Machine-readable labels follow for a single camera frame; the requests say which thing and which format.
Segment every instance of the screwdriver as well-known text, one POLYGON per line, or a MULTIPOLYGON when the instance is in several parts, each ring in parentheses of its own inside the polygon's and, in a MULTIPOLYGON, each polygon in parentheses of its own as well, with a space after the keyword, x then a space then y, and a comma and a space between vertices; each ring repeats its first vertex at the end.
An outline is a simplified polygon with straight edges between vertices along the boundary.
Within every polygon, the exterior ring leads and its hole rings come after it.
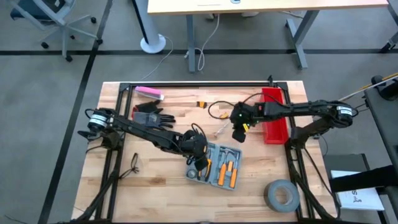
POLYGON ((206 175, 205 175, 205 181, 209 180, 210 177, 210 170, 211 170, 211 151, 209 152, 209 158, 207 159, 207 170, 206 170, 206 175))
POLYGON ((236 153, 235 167, 234 167, 234 171, 232 171, 231 183, 229 185, 229 187, 231 187, 231 188, 235 188, 236 174, 238 174, 238 169, 237 169, 237 165, 236 164, 238 164, 239 154, 240 153, 236 153))
POLYGON ((220 177, 218 179, 218 185, 224 186, 224 178, 225 178, 225 171, 226 171, 226 158, 228 157, 228 152, 225 153, 225 160, 223 162, 223 165, 221 165, 220 169, 220 177))

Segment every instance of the black glove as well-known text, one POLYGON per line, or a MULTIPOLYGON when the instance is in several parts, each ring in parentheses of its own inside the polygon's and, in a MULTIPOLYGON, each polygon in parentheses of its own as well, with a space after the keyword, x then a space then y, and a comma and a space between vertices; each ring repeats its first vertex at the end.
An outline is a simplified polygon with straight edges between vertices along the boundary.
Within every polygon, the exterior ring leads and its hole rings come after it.
POLYGON ((133 108, 134 112, 144 112, 144 113, 155 113, 159 114, 163 108, 158 108, 156 105, 160 103, 160 100, 156 100, 149 103, 142 103, 140 105, 136 105, 133 108))
POLYGON ((174 116, 172 115, 143 112, 134 112, 133 120, 145 127, 159 130, 165 130, 164 127, 173 128, 171 124, 167 124, 166 122, 175 123, 174 116))

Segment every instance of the tape roll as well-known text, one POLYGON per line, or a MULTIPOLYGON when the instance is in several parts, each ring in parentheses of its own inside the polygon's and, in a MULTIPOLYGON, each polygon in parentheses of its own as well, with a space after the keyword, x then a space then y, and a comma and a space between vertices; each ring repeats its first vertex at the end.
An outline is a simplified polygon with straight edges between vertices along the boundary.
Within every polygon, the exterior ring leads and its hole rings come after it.
POLYGON ((294 212, 300 205, 300 195, 296 186, 288 180, 276 180, 264 189, 264 200, 269 208, 275 212, 294 212), (276 191, 281 189, 285 192, 287 201, 280 203, 276 197, 276 191))

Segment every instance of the office chair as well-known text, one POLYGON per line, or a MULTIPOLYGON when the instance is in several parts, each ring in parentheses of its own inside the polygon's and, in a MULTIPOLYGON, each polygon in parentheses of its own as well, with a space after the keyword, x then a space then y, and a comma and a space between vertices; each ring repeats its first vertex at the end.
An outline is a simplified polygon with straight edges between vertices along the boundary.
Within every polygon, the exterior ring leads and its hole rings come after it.
POLYGON ((26 18, 41 30, 51 29, 54 26, 58 27, 41 40, 41 45, 44 49, 47 49, 49 45, 45 41, 61 33, 62 56, 68 62, 72 61, 72 57, 67 55, 68 39, 75 39, 74 35, 69 36, 70 30, 72 32, 94 38, 98 44, 103 43, 103 41, 96 35, 72 27, 72 25, 76 25, 77 23, 88 19, 91 19, 91 22, 95 24, 95 17, 85 15, 71 22, 64 21, 65 16, 68 15, 72 7, 75 5, 75 1, 76 0, 20 0, 16 3, 12 0, 8 0, 8 2, 14 7, 10 13, 12 19, 26 18))

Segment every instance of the pink eraser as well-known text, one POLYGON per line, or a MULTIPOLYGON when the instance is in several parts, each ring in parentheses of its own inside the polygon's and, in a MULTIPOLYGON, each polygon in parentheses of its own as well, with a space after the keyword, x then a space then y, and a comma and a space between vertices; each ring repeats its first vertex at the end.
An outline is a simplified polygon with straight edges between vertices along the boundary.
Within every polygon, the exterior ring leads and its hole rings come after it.
POLYGON ((164 95, 162 95, 162 91, 156 90, 154 88, 144 87, 144 86, 137 86, 136 87, 137 93, 151 97, 157 100, 164 100, 164 95))

